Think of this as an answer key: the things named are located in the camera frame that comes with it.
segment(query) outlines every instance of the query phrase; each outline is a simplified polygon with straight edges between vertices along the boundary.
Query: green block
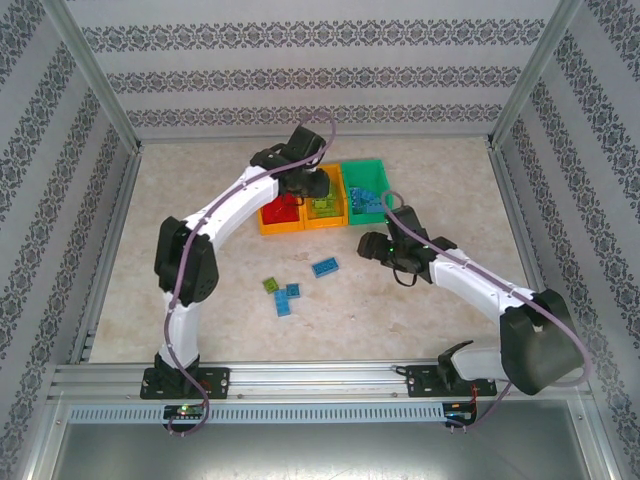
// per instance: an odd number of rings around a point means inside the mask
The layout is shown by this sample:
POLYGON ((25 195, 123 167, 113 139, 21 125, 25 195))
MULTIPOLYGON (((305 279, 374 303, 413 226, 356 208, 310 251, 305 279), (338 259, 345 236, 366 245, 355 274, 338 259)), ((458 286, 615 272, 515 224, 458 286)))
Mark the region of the green block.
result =
POLYGON ((262 282, 262 284, 264 285, 264 289, 267 291, 267 293, 273 293, 280 290, 278 282, 276 282, 276 279, 273 277, 267 278, 264 282, 262 282))

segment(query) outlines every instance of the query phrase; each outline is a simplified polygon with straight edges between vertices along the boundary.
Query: gray metal sheet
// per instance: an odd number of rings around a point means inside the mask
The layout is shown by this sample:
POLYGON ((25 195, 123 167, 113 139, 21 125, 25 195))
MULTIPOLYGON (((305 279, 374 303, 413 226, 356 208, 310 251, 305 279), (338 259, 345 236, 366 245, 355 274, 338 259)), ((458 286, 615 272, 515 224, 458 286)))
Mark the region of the gray metal sheet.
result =
POLYGON ((588 478, 565 402, 505 402, 477 431, 433 423, 68 425, 57 480, 588 478))

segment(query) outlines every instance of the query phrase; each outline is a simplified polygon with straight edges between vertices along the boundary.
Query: colored block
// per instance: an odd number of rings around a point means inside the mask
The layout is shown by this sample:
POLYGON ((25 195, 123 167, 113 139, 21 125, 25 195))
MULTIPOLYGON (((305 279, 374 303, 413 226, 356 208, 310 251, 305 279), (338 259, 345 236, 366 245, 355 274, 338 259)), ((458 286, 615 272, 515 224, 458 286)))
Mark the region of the colored block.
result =
POLYGON ((287 298, 300 298, 300 285, 297 283, 288 283, 286 287, 287 298))
POLYGON ((364 213, 383 213, 384 208, 382 208, 381 203, 370 203, 369 205, 364 207, 364 213))
POLYGON ((286 290, 278 290, 274 292, 273 298, 276 301, 276 311, 279 317, 286 317, 291 315, 291 308, 289 307, 289 299, 287 298, 286 290))
POLYGON ((360 198, 362 198, 362 200, 366 203, 371 203, 374 201, 380 201, 380 197, 378 195, 376 195, 375 192, 372 192, 370 190, 365 190, 364 188, 361 189, 360 191, 360 198))
POLYGON ((267 278, 264 282, 262 282, 262 284, 264 285, 264 289, 267 291, 267 293, 273 293, 277 290, 280 290, 278 282, 276 282, 276 279, 273 277, 267 278))
POLYGON ((361 189, 358 187, 352 187, 349 189, 349 195, 351 196, 351 205, 354 208, 361 208, 362 198, 360 196, 361 189))
POLYGON ((314 198, 311 203, 313 204, 313 208, 318 210, 321 208, 327 208, 327 199, 326 198, 314 198))
POLYGON ((313 269, 313 274, 316 278, 324 277, 325 275, 329 275, 339 269, 338 262, 336 262, 334 257, 328 258, 322 262, 314 263, 311 265, 311 268, 313 269))

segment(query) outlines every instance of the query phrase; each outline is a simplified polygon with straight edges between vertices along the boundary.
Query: orange bin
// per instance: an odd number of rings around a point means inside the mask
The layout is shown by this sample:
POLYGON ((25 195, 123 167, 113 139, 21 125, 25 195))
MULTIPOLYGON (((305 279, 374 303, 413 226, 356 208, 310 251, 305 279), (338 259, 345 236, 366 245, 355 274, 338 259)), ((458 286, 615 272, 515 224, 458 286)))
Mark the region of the orange bin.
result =
POLYGON ((332 193, 325 199, 315 199, 315 203, 312 198, 305 199, 304 206, 301 209, 305 230, 349 225, 349 200, 344 188, 344 182, 342 181, 340 164, 322 164, 318 168, 324 170, 327 172, 327 175, 329 175, 332 193), (326 210, 314 208, 314 205, 324 204, 323 202, 326 202, 330 208, 326 210))
POLYGON ((273 235, 304 230, 303 207, 298 205, 300 199, 291 194, 277 197, 258 212, 260 233, 273 235))

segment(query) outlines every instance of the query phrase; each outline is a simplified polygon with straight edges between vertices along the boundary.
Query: patterned wallpaper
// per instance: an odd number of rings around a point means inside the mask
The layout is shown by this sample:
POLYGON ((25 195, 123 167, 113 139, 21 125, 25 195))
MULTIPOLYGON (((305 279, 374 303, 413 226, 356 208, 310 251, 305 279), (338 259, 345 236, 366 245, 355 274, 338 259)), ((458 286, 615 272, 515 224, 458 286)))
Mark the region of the patterned wallpaper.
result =
POLYGON ((40 3, 0 2, 0 480, 66 363, 129 154, 40 3))
POLYGON ((538 266, 571 301, 622 478, 640 478, 640 12, 578 11, 502 146, 538 266))
POLYGON ((69 1, 138 136, 489 133, 558 0, 69 1))

